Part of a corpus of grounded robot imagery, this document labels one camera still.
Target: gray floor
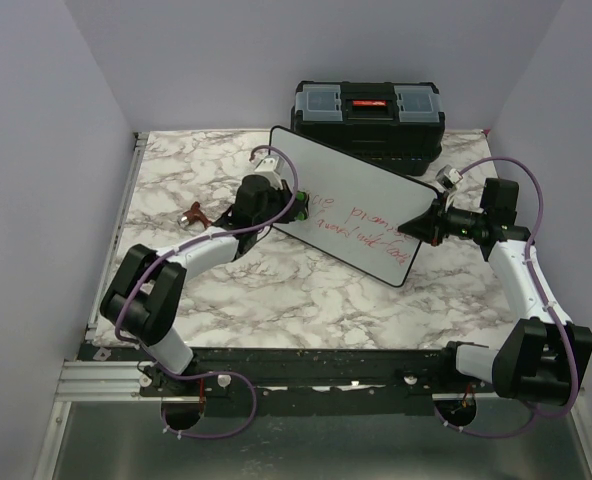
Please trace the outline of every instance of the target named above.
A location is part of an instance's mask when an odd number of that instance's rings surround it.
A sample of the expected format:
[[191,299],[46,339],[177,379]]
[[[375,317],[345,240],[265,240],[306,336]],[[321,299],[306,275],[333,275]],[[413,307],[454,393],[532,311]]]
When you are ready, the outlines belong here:
[[[526,418],[516,403],[485,400],[475,423],[511,429]],[[585,479],[570,420],[541,421],[512,440],[469,438],[435,418],[258,418],[228,440],[162,434],[152,403],[76,404],[57,479]],[[224,431],[240,420],[209,419]]]

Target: red label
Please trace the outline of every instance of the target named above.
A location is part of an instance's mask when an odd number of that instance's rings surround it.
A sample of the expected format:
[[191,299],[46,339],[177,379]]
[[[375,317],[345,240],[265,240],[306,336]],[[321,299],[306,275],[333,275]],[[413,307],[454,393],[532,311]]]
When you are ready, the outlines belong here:
[[352,100],[352,105],[355,107],[386,107],[385,100]]

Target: whiteboard black frame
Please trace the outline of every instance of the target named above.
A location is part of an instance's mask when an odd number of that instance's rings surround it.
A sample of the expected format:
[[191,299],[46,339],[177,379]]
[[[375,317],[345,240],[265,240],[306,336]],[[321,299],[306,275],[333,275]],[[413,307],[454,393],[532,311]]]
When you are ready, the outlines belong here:
[[[284,130],[285,132],[287,132],[287,133],[290,133],[290,134],[292,134],[292,135],[294,135],[294,136],[296,136],[296,137],[303,138],[303,139],[305,139],[305,140],[307,140],[307,141],[310,141],[310,142],[312,142],[312,143],[315,143],[315,144],[317,144],[317,145],[320,145],[320,146],[322,146],[322,147],[328,148],[328,149],[330,149],[330,150],[334,150],[334,151],[336,151],[336,152],[340,152],[340,153],[342,153],[343,155],[347,155],[347,157],[349,157],[349,158],[352,158],[352,159],[354,159],[354,160],[356,160],[356,161],[358,161],[358,162],[363,162],[363,163],[366,163],[367,165],[371,165],[371,166],[373,166],[374,168],[380,168],[381,170],[385,170],[386,172],[388,172],[388,173],[391,173],[392,175],[396,175],[397,177],[405,178],[405,179],[407,179],[407,180],[410,180],[410,181],[412,181],[412,182],[414,182],[414,183],[417,183],[417,184],[419,184],[419,185],[423,185],[423,186],[427,187],[428,189],[432,190],[432,191],[433,191],[433,192],[436,194],[436,199],[438,199],[438,198],[439,198],[439,196],[440,196],[440,192],[439,192],[439,191],[438,191],[438,189],[436,189],[436,187],[434,187],[433,185],[429,185],[429,184],[427,184],[427,183],[425,183],[425,182],[422,182],[422,181],[420,181],[420,180],[417,180],[417,179],[415,179],[415,178],[413,178],[413,177],[410,177],[410,176],[408,176],[408,175],[401,175],[400,173],[397,173],[397,172],[393,171],[393,170],[392,170],[392,169],[390,169],[390,168],[382,167],[382,166],[380,166],[380,165],[374,165],[373,163],[367,162],[367,161],[365,161],[364,159],[362,159],[362,158],[360,158],[360,157],[357,157],[357,156],[355,156],[355,155],[352,155],[352,154],[350,154],[350,153],[347,153],[347,152],[343,152],[343,151],[340,151],[340,150],[336,150],[336,149],[334,149],[333,147],[331,147],[331,146],[329,146],[329,145],[326,145],[326,144],[324,144],[324,143],[322,143],[322,142],[319,142],[319,141],[317,141],[317,140],[313,140],[313,139],[311,139],[311,138],[305,137],[305,136],[303,136],[303,135],[299,135],[298,133],[295,133],[295,132],[293,132],[292,130],[290,130],[290,129],[288,129],[288,128],[285,128],[285,127],[282,127],[282,126],[280,126],[280,125],[275,125],[275,126],[274,126],[274,127],[272,127],[272,129],[269,131],[269,144],[270,144],[270,145],[272,145],[272,141],[273,141],[273,135],[274,135],[274,130]],[[379,282],[382,282],[382,283],[384,283],[385,285],[389,285],[390,287],[394,287],[394,288],[401,288],[401,287],[402,287],[402,286],[405,284],[405,281],[407,280],[407,277],[409,276],[409,272],[410,272],[410,270],[412,269],[412,266],[414,265],[414,261],[416,260],[416,255],[418,255],[418,251],[420,250],[420,246],[421,246],[421,244],[422,244],[422,242],[419,240],[419,241],[418,241],[418,246],[416,247],[416,250],[414,250],[414,255],[412,256],[412,259],[411,259],[411,261],[409,262],[409,266],[408,266],[408,268],[407,268],[407,271],[405,272],[405,275],[403,276],[403,279],[402,279],[401,283],[397,285],[397,284],[389,283],[388,281],[386,281],[386,280],[384,280],[384,279],[382,279],[382,278],[379,278],[379,277],[377,277],[376,275],[374,275],[374,274],[372,274],[372,273],[366,272],[365,270],[363,270],[363,269],[361,269],[361,268],[358,268],[358,267],[356,267],[355,265],[352,265],[351,263],[349,263],[349,262],[347,262],[347,261],[345,261],[345,260],[343,260],[343,259],[341,259],[341,258],[338,258],[337,256],[335,256],[335,255],[332,255],[332,254],[331,254],[331,253],[329,253],[329,252],[326,252],[325,250],[323,250],[323,249],[321,249],[321,248],[317,247],[316,245],[312,245],[311,243],[308,243],[308,242],[306,242],[305,240],[302,240],[302,239],[300,239],[300,238],[296,237],[295,235],[292,235],[292,234],[290,234],[290,233],[287,233],[287,232],[285,232],[285,231],[281,230],[281,228],[280,228],[280,226],[279,226],[278,224],[274,224],[274,228],[275,228],[276,230],[278,230],[279,232],[281,232],[281,233],[283,233],[283,234],[287,235],[288,237],[294,238],[294,239],[298,240],[299,242],[303,242],[305,245],[307,245],[307,246],[309,246],[309,247],[312,247],[312,248],[315,248],[316,250],[318,250],[318,251],[320,251],[320,252],[323,252],[325,255],[329,255],[330,257],[332,257],[332,258],[334,258],[334,259],[338,260],[339,262],[341,262],[341,263],[343,263],[343,264],[345,264],[345,265],[347,265],[347,266],[349,266],[349,267],[353,268],[354,270],[358,270],[359,272],[361,272],[361,273],[364,273],[365,275],[368,275],[368,276],[370,276],[370,277],[372,277],[372,278],[375,278],[375,279],[376,279],[376,280],[378,280]]]

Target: wall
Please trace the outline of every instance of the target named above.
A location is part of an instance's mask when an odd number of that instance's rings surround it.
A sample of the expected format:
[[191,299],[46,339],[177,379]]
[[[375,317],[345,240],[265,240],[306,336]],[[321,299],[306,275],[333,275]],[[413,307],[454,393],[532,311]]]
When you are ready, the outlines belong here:
[[[592,1],[566,0],[492,129],[492,152],[525,161],[542,183],[539,258],[561,305],[592,328]],[[521,181],[519,220],[536,204]],[[584,382],[592,411],[592,360]]]
[[32,476],[133,143],[64,3],[0,1],[0,479]]
[[138,130],[288,125],[300,80],[422,81],[491,126],[561,0],[65,0]]

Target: table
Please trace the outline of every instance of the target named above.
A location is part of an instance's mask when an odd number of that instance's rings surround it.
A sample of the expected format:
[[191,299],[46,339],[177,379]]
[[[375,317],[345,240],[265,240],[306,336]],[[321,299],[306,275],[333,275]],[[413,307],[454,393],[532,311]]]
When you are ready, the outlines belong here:
[[[253,170],[249,151],[268,139],[268,131],[151,133],[110,275],[136,243],[158,248],[199,234],[202,226],[188,232],[176,222],[194,201],[218,218]],[[489,155],[481,131],[446,132],[442,155],[421,179]],[[494,176],[492,164],[475,169],[455,205],[477,207]],[[192,346],[419,349],[460,340],[498,348],[514,321],[473,243],[423,245],[397,289],[272,231],[242,259],[187,282],[175,327]],[[93,343],[121,344],[102,317]]]

